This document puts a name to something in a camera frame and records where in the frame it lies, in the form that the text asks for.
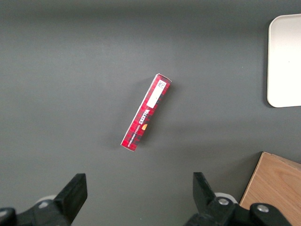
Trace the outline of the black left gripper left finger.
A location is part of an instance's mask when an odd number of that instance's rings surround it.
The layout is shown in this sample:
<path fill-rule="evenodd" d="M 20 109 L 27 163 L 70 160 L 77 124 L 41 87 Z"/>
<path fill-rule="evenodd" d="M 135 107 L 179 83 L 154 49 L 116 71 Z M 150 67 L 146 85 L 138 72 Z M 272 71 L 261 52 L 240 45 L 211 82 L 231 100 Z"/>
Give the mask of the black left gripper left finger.
<path fill-rule="evenodd" d="M 86 175 L 78 173 L 54 199 L 39 201 L 19 214 L 12 207 L 1 208 L 0 224 L 2 226 L 70 226 L 86 199 Z"/>

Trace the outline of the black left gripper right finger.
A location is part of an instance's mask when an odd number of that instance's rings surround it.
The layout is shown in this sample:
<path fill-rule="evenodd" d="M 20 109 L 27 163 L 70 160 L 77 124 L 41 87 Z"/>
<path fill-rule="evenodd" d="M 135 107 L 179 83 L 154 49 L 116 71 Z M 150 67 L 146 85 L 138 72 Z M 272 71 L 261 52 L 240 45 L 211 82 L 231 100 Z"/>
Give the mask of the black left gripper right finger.
<path fill-rule="evenodd" d="M 253 203 L 247 210 L 225 196 L 216 196 L 201 172 L 193 173 L 193 199 L 198 209 L 187 226 L 290 226 L 276 207 Z"/>

